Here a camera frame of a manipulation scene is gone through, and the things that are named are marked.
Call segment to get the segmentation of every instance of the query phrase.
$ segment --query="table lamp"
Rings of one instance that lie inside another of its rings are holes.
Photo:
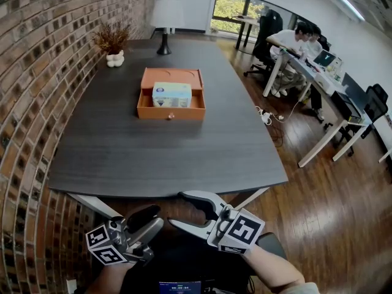
[[[181,2],[179,0],[157,0],[150,24],[156,28],[164,28],[162,43],[157,53],[159,55],[172,53],[167,45],[167,28],[184,26],[184,13]]]

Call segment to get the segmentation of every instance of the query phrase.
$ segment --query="ceiling light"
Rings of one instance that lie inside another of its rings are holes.
[[[355,15],[361,20],[364,21],[364,17],[359,13],[359,11],[351,4],[349,0],[341,0],[349,9],[355,13]]]

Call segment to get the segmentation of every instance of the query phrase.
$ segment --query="orange box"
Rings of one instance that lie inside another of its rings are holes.
[[[157,81],[190,84],[192,88],[190,108],[154,107],[153,88]],[[203,88],[200,70],[146,68],[141,80],[140,97],[137,103],[139,118],[203,120],[206,113]]]

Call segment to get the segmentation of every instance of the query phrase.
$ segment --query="dark gray table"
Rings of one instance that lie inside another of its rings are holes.
[[[168,197],[231,193],[284,183],[287,175],[241,80],[215,43],[131,42],[120,68],[102,67],[79,101],[52,163],[49,186],[80,195]],[[140,120],[145,67],[200,69],[204,121]]]

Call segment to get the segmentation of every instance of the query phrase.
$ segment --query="desk leg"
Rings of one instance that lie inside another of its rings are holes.
[[[263,91],[263,96],[264,96],[264,97],[267,97],[268,94],[270,93],[271,87],[272,87],[272,85],[274,84],[274,81],[275,81],[275,79],[276,79],[277,73],[279,72],[279,69],[281,68],[282,62],[283,62],[283,56],[282,56],[282,55],[279,55],[279,56],[277,57],[277,60],[276,60],[274,69],[272,70],[272,74],[271,74],[271,76],[269,77],[267,86],[266,86],[266,88],[265,88],[264,91]]]
[[[324,148],[324,146],[336,135],[339,129],[346,123],[347,121],[344,119],[337,120],[336,123],[327,130],[326,134],[312,148],[312,150],[310,150],[308,154],[304,156],[301,161],[298,162],[298,166],[300,168],[303,168],[310,160],[312,160],[314,156],[316,156],[321,151],[321,149]]]
[[[264,187],[262,189],[258,189],[257,191],[250,190],[249,192],[239,193],[229,204],[231,204],[234,209],[240,210],[241,208],[244,208],[248,203],[259,197],[267,189],[269,189],[269,187]]]
[[[111,219],[112,217],[122,217],[120,213],[111,209],[108,205],[106,205],[101,199],[95,196],[85,196],[85,195],[77,195],[77,194],[68,194],[72,198],[76,199],[78,202],[84,204],[88,208],[94,210],[95,212]]]
[[[354,145],[354,143],[361,137],[363,132],[367,129],[367,126],[363,126],[360,128],[360,130],[354,135],[353,138],[350,139],[350,141],[344,145],[344,147],[333,157],[334,161],[339,160],[339,158],[347,151],[349,148]]]
[[[249,35],[251,34],[251,30],[252,30],[252,24],[248,24],[246,38],[244,41],[244,47],[246,47],[246,45],[247,45],[247,40],[249,39]]]
[[[392,148],[379,160],[379,163],[383,162],[390,154],[392,154]]]
[[[237,44],[235,45],[235,48],[236,48],[237,50],[239,49],[239,45],[241,45],[241,38],[243,37],[244,28],[245,28],[245,23],[242,23],[242,24],[241,24],[241,29],[239,30],[239,35],[238,35]]]
[[[306,95],[307,91],[311,88],[311,86],[312,86],[312,82],[311,81],[307,81],[305,88],[302,90],[302,92],[300,94],[300,97],[298,98],[298,101],[303,101],[304,100],[305,95]]]

